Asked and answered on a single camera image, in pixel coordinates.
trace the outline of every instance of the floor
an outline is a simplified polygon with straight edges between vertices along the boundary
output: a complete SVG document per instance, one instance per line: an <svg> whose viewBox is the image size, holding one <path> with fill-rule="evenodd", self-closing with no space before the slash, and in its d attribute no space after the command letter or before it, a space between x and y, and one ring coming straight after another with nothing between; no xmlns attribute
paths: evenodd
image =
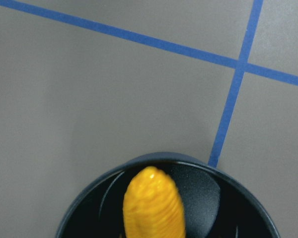
<svg viewBox="0 0 298 238"><path fill-rule="evenodd" d="M0 0L0 238L53 237L91 181L157 151L298 237L298 1Z"/></svg>

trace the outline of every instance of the gray tile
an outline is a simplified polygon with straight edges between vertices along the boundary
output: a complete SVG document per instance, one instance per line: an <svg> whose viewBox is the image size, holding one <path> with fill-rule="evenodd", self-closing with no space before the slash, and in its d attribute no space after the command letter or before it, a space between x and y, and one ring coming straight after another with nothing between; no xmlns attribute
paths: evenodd
<svg viewBox="0 0 298 238"><path fill-rule="evenodd" d="M238 58L252 0L23 2Z"/></svg>
<svg viewBox="0 0 298 238"><path fill-rule="evenodd" d="M53 237L88 183L135 156L206 162L232 74L0 7L0 237Z"/></svg>
<svg viewBox="0 0 298 238"><path fill-rule="evenodd" d="M219 168L259 198L282 237L298 237L298 87L245 76Z"/></svg>
<svg viewBox="0 0 298 238"><path fill-rule="evenodd" d="M264 1L249 62L298 75L298 1Z"/></svg>

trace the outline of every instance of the round black container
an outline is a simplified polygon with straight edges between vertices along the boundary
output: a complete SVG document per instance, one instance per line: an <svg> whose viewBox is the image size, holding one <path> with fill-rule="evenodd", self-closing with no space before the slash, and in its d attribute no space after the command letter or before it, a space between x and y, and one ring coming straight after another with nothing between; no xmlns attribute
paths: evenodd
<svg viewBox="0 0 298 238"><path fill-rule="evenodd" d="M69 207L56 238L124 237L124 194L148 165L175 181L184 204L186 238L280 237L263 206L234 179L195 158L160 152L137 157L92 182Z"/></svg>

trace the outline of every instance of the yellow food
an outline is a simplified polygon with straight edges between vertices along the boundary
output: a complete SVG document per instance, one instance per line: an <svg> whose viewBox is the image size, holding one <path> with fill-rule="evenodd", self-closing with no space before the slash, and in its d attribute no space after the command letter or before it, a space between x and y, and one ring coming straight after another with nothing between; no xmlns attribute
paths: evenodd
<svg viewBox="0 0 298 238"><path fill-rule="evenodd" d="M128 185L123 203L127 238L185 238L184 208L164 171L149 166Z"/></svg>

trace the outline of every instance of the blue stripe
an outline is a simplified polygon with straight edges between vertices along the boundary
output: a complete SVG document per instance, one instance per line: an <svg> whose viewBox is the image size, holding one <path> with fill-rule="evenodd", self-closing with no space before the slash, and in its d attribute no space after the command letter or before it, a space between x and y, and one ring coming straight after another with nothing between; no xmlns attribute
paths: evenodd
<svg viewBox="0 0 298 238"><path fill-rule="evenodd" d="M51 20L70 24L73 26L78 26L88 30L100 32L106 35L115 36L121 39L137 42L146 46L151 46L161 50L173 52L179 55L208 61L211 63L226 66L226 67L231 67L231 68L236 67L237 60L235 59L216 55L206 51L201 51L198 49L172 43L169 41L160 40L154 37L138 34L135 32L131 32L117 27L102 24L99 22L83 19L80 17L67 15L57 11L52 11L38 6L33 6L30 4L13 1L13 0L0 0L0 5L15 9L15 10L31 13L37 16L45 17Z"/></svg>
<svg viewBox="0 0 298 238"><path fill-rule="evenodd" d="M246 33L244 36L242 48L239 54L236 70L230 86L224 111L221 117L220 125L215 136L214 144L211 150L211 155L208 164L216 167L219 163L219 158L222 152L224 141L227 135L227 130L232 118L240 86L246 70L247 61L252 48L255 37L256 27L259 20L259 15L262 9L263 0L254 0L250 18L248 20Z"/></svg>
<svg viewBox="0 0 298 238"><path fill-rule="evenodd" d="M248 63L246 72L298 86L298 76Z"/></svg>

